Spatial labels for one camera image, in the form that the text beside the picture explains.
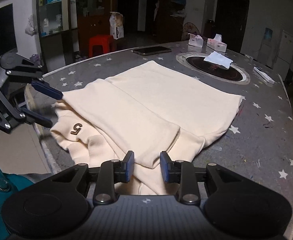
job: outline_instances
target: cream sweatshirt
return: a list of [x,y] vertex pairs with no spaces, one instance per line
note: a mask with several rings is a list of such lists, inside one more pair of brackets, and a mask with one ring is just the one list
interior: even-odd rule
[[132,150],[132,181],[117,185],[118,192],[172,194],[176,185],[163,182],[160,152],[167,151],[172,160],[192,161],[227,131],[241,100],[149,61],[64,92],[51,133],[75,164],[89,167],[122,160]]

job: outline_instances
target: fan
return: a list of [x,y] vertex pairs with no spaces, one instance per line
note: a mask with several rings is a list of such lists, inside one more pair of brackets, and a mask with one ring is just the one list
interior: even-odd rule
[[198,28],[193,23],[186,23],[183,26],[181,41],[189,40],[189,33],[192,33],[194,35],[201,35]]

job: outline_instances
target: red plastic stool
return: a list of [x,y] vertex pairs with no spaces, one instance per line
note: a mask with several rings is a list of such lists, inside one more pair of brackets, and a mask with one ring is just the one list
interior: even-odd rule
[[96,35],[89,39],[88,56],[93,57],[93,46],[102,46],[103,54],[115,51],[115,43],[112,35]]

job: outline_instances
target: refrigerator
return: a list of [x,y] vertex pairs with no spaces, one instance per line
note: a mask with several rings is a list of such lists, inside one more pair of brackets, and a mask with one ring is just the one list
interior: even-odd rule
[[281,76],[282,80],[285,80],[292,58],[293,36],[288,34],[286,31],[282,31],[276,56],[272,64],[273,70]]

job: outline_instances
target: smartphone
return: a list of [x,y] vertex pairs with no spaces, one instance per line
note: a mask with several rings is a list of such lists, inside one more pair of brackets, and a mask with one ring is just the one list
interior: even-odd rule
[[172,51],[171,49],[163,47],[163,46],[154,46],[154,47],[134,49],[133,53],[136,53],[142,56],[148,56],[148,55],[166,53],[171,51]]

